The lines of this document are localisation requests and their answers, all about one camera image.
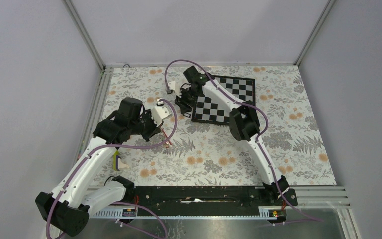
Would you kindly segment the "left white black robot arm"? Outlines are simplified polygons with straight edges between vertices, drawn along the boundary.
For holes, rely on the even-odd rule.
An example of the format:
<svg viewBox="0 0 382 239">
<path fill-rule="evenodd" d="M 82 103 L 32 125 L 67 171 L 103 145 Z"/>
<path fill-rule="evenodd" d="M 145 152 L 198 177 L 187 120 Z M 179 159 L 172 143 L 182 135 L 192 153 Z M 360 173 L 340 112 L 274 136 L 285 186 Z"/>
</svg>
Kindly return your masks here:
<svg viewBox="0 0 382 239">
<path fill-rule="evenodd" d="M 97 124 L 85 151 L 67 176 L 50 192 L 40 192 L 35 203 L 46 221 L 46 236 L 50 227 L 75 236 L 86 226 L 90 216 L 106 206 L 120 202 L 127 205 L 136 199 L 132 181 L 115 176 L 106 184 L 87 193 L 89 185 L 101 168 L 124 147 L 131 136 L 140 135 L 145 141 L 161 132 L 163 120 L 170 116 L 162 100 L 151 109 L 141 100 L 124 98 L 117 110 Z"/>
</svg>

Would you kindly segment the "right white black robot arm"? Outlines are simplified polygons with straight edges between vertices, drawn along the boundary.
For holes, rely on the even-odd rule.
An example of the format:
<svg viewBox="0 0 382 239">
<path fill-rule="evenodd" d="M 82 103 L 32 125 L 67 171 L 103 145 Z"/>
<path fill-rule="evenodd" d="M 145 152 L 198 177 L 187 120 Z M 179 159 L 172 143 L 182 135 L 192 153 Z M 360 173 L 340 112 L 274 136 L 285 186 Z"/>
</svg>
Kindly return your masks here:
<svg viewBox="0 0 382 239">
<path fill-rule="evenodd" d="M 227 91 L 213 76 L 200 73 L 195 66 L 187 68 L 183 75 L 187 80 L 187 88 L 182 88 L 175 81 L 166 81 L 167 93 L 176 95 L 175 104 L 181 113 L 190 112 L 198 97 L 209 97 L 224 110 L 229 111 L 229 129 L 231 135 L 243 144 L 254 164 L 258 168 L 263 186 L 267 189 L 265 197 L 268 203 L 286 206 L 294 205 L 287 199 L 291 196 L 290 185 L 283 174 L 274 166 L 261 139 L 265 132 L 260 129 L 257 113 L 261 110 L 250 101 L 244 101 Z"/>
</svg>

